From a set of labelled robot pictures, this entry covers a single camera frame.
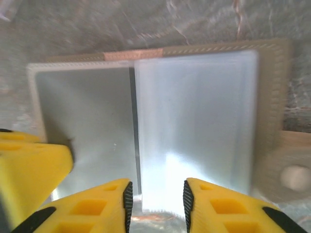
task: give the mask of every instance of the transparent container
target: transparent container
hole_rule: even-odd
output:
[[[12,21],[23,0],[0,0],[0,19]]]

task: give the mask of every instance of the marble countertop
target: marble countertop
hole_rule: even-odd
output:
[[[25,67],[48,56],[285,37],[284,129],[311,133],[310,22],[310,0],[24,0],[0,21],[0,127],[35,133]]]

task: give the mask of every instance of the square cutout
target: square cutout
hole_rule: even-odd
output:
[[[115,191],[116,189],[117,189],[117,186],[113,185],[113,186],[109,186],[107,188],[104,188],[104,191]]]
[[[260,233],[256,222],[227,222],[225,227],[229,233]]]
[[[200,184],[200,188],[201,188],[201,190],[212,190],[211,187],[208,187],[208,186],[203,185],[203,184]]]
[[[25,139],[25,136],[23,136],[23,135],[16,135],[14,133],[4,133],[4,134],[1,135],[1,139],[21,141],[21,140]]]
[[[21,148],[22,145],[18,143],[0,143],[0,150],[19,150]]]
[[[89,233],[93,226],[91,223],[62,222],[53,233]]]
[[[218,214],[247,214],[246,208],[234,199],[213,199],[210,203]]]
[[[104,200],[83,200],[70,212],[71,215],[100,215],[106,206]]]

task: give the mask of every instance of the black rubber pad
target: black rubber pad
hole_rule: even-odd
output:
[[[0,132],[2,133],[12,133],[12,130],[7,130],[7,129],[0,129]]]
[[[125,209],[125,232],[130,232],[130,224],[133,209],[133,183],[129,182],[123,192],[123,207]]]
[[[270,207],[263,207],[262,209],[286,233],[307,233],[283,212]]]
[[[1,200],[0,200],[0,233],[7,233],[10,232],[10,227],[9,227],[9,223],[7,221],[6,218],[6,214],[5,214],[5,208],[4,205],[2,204]]]
[[[51,206],[39,210],[30,215],[25,221],[19,224],[11,233],[33,233],[45,220],[47,220],[56,208]]]
[[[185,217],[186,217],[187,232],[190,233],[191,211],[193,210],[194,195],[191,191],[191,188],[188,184],[188,181],[184,182],[183,201],[184,201],[184,210],[185,210]]]

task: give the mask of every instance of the white plastic panel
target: white plastic panel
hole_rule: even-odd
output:
[[[135,62],[143,209],[183,216],[187,177],[248,193],[257,64],[252,50]]]

